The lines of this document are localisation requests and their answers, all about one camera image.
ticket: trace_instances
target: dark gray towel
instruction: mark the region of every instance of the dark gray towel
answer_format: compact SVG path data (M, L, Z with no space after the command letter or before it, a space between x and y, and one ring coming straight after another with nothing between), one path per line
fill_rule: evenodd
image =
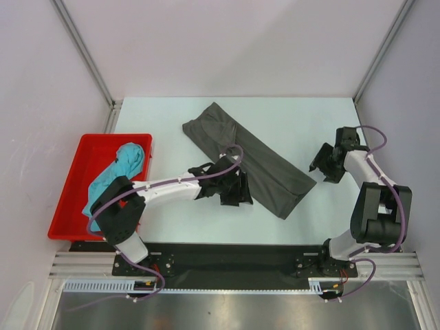
M182 125L184 133L213 161L231 144L243 147L240 167L249 178L250 193L270 212L286 219L316 182L275 153L212 103L197 119Z

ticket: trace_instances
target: white tabletop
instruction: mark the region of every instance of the white tabletop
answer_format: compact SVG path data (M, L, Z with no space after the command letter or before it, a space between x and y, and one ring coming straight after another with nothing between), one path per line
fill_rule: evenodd
M334 144L338 127L359 124L350 98L126 98L115 133L150 133L148 179L176 177L210 161L182 124L212 102L305 173L322 144ZM146 209L140 236L149 242L322 244L349 228L359 189L347 174L339 184L322 182L318 170L309 175L318 183L286 220L255 200L237 208L221 206L214 196Z

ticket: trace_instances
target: white wall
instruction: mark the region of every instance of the white wall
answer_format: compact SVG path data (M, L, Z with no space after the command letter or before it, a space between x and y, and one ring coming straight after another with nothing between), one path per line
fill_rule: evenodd
M361 99L363 123L380 127L388 146L380 164L412 189L406 247L416 250L440 309L440 1L416 2ZM371 134L371 144L380 143Z
M65 0L116 99L352 97L403 0Z
M0 26L1 323L28 281L31 318L40 307L58 246L47 230L80 136L108 108L48 0L2 1Z

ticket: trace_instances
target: gray fabric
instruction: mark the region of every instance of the gray fabric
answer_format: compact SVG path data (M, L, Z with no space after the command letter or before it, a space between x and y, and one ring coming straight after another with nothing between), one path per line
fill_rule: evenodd
M212 103L197 119L182 127L214 162L226 146L242 146L245 154L241 168L247 173L252 197L281 219L286 219L316 184L253 136L217 103Z

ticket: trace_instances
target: folded cloth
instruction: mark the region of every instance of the folded cloth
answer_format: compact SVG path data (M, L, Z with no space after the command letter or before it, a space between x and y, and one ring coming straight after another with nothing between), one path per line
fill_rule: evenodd
M252 197L286 219L316 182L275 153L212 103L197 119L182 125L184 133L212 160L231 144L243 147L240 167L247 173Z
M116 159L89 186L89 201L82 213L91 218L90 207L117 177L125 175L129 179L142 172L144 165L144 149L138 144L127 143L116 152ZM94 221L90 227L92 232L100 229Z

